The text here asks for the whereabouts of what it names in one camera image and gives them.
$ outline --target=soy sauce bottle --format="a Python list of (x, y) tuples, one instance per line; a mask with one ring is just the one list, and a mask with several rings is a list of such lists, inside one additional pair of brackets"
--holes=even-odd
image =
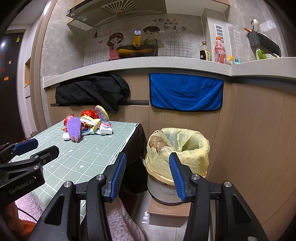
[(207, 46), (207, 42), (203, 41), (200, 46), (200, 59), (210, 61), (210, 49)]

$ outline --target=pink glitter sponge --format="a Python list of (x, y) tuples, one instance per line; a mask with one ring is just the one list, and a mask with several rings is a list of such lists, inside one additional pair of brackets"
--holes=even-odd
[(78, 142), (81, 132), (81, 122), (78, 117), (73, 117), (68, 120), (67, 130), (71, 139)]

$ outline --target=countertop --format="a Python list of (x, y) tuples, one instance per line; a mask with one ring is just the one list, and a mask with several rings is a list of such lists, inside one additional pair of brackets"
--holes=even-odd
[(181, 69), (229, 77), (280, 77), (296, 80), (296, 57), (271, 58), (233, 66), (182, 57), (126, 58), (85, 66), (53, 78), (43, 77), (44, 88), (84, 75), (126, 69)]

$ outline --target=cartoon boy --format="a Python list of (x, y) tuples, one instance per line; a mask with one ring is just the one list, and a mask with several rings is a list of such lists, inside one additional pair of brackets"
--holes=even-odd
[(149, 45), (154, 45), (155, 46), (155, 54), (154, 56), (158, 56), (158, 49), (160, 48), (160, 56), (162, 55), (164, 44), (161, 40), (156, 39), (158, 33), (160, 32), (159, 27), (157, 26), (148, 26), (144, 28), (143, 32), (145, 33), (145, 36), (147, 36), (147, 39), (142, 40), (141, 44), (149, 44)]

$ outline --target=trash can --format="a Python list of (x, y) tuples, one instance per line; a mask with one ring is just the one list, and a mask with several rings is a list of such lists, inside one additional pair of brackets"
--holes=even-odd
[(163, 128), (155, 131), (148, 140), (145, 166), (147, 186), (151, 196), (167, 205), (181, 203), (169, 167), (169, 156), (176, 152), (180, 162), (188, 165), (193, 173), (203, 177), (209, 166), (209, 141), (198, 131)]

